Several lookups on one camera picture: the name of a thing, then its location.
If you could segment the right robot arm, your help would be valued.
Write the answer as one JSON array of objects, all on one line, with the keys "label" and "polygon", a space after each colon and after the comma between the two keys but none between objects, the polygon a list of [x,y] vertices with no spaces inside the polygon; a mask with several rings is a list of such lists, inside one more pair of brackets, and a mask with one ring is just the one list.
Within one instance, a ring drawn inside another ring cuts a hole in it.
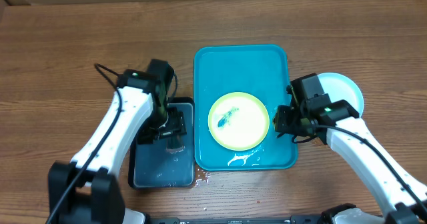
[{"label": "right robot arm", "polygon": [[386,223],[426,220],[426,185],[413,178],[383,148],[346,100],[327,94],[280,105],[273,118],[279,136],[320,138],[339,154],[375,198]]}]

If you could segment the yellow plate with blue stain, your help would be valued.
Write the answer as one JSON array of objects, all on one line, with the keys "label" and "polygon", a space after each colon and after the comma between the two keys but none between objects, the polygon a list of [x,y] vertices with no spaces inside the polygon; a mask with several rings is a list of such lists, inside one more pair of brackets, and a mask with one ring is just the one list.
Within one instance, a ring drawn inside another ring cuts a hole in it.
[{"label": "yellow plate with blue stain", "polygon": [[270,128],[270,116],[257,97],[233,92],[214,102],[207,124],[219,145],[232,151],[247,151],[265,139]]}]

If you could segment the orange green sponge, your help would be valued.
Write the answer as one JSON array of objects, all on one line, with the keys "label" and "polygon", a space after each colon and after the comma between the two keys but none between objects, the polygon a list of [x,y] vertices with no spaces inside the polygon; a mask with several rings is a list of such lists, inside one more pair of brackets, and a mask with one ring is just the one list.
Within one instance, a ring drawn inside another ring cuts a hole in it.
[{"label": "orange green sponge", "polygon": [[174,135],[166,139],[166,151],[169,153],[177,153],[183,151],[185,145],[183,144],[181,135]]}]

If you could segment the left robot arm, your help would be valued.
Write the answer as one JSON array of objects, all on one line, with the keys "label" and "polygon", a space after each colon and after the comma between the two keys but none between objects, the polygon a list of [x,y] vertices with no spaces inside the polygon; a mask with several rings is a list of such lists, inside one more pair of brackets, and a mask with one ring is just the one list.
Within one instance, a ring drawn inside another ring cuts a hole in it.
[{"label": "left robot arm", "polygon": [[126,207],[118,184],[123,160],[134,145],[163,143],[183,151],[193,125],[167,95],[177,84],[173,67],[152,59],[146,71],[116,73],[113,99],[89,141],[70,163],[55,162],[48,173],[48,223],[147,223]]}]

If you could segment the light blue plate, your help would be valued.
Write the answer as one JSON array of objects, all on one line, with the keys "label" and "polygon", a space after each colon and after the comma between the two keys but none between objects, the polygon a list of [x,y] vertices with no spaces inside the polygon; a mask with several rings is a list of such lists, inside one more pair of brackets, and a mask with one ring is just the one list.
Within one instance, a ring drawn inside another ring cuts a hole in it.
[{"label": "light blue plate", "polygon": [[345,100],[357,110],[359,117],[362,116],[364,97],[355,82],[339,73],[321,73],[318,74],[318,78],[324,92],[329,95],[331,102]]}]

